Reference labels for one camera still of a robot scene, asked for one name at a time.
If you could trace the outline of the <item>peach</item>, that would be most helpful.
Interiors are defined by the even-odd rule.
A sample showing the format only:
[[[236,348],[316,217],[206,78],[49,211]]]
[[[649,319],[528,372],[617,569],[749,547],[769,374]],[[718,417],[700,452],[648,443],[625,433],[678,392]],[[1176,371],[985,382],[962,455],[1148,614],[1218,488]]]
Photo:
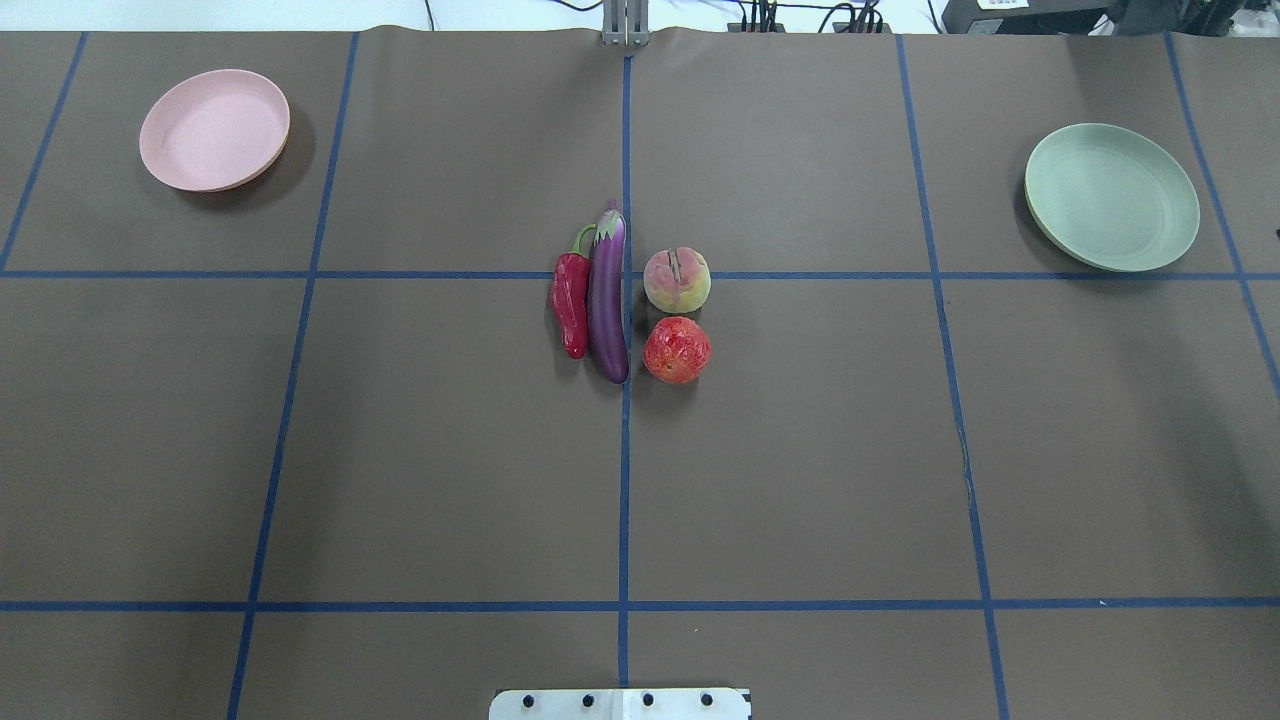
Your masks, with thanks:
[[[643,270],[643,288],[650,305],[662,313],[685,315],[708,300],[712,274],[705,258],[690,247],[652,255]]]

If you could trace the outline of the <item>red chili pepper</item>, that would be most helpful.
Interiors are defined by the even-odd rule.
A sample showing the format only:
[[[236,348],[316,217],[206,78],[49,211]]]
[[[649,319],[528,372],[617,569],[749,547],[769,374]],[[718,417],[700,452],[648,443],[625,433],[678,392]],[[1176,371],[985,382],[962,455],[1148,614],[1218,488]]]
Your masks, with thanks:
[[[589,238],[595,224],[585,225],[567,252],[561,254],[552,272],[550,309],[559,327],[562,348],[573,360],[586,356],[589,348],[588,288],[591,274]]]

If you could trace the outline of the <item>purple eggplant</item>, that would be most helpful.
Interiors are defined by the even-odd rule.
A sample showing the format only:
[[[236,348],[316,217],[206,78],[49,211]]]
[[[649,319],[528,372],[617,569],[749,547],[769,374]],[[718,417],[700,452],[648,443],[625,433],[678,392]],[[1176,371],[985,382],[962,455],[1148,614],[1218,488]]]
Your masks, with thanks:
[[[588,351],[608,382],[623,384],[630,373],[623,324],[623,270],[627,225],[611,200],[596,222],[588,282]]]

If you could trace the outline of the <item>black device on desk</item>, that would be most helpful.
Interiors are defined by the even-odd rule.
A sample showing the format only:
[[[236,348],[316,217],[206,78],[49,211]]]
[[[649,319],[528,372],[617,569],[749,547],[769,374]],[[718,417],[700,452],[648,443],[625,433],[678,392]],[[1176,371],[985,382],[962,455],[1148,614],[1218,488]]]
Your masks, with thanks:
[[[1276,1],[928,1],[947,35],[1277,36]]]

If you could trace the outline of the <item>pink plate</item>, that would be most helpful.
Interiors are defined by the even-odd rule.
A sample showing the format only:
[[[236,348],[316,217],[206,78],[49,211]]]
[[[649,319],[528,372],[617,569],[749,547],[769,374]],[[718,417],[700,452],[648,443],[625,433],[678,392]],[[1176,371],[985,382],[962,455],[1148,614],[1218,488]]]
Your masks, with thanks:
[[[285,95],[265,76],[209,70],[173,86],[150,108],[140,127],[140,159],[174,190],[233,190],[275,164],[291,124]]]

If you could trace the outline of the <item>green plate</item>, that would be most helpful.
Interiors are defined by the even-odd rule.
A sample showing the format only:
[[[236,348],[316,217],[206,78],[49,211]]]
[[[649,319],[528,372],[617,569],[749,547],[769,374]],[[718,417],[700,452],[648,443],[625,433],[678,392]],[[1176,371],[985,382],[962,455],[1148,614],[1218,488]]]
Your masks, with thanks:
[[[1044,136],[1027,159],[1024,196],[1041,232],[1068,256],[1107,272],[1155,272],[1180,260],[1201,229],[1184,167],[1155,141],[1105,123]]]

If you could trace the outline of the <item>grey aluminium frame post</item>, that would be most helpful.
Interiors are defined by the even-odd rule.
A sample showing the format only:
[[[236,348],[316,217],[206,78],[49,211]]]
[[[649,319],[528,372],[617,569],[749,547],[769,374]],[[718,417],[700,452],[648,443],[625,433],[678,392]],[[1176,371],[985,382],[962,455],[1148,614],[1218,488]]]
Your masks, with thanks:
[[[611,47],[641,47],[650,42],[648,0],[602,1],[602,42]]]

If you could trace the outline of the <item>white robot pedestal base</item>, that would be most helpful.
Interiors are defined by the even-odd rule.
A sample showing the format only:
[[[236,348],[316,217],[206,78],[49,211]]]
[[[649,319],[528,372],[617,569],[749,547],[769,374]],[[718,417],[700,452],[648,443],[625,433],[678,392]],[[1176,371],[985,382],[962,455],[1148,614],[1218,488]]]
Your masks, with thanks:
[[[511,689],[489,719],[751,719],[749,691],[730,687]]]

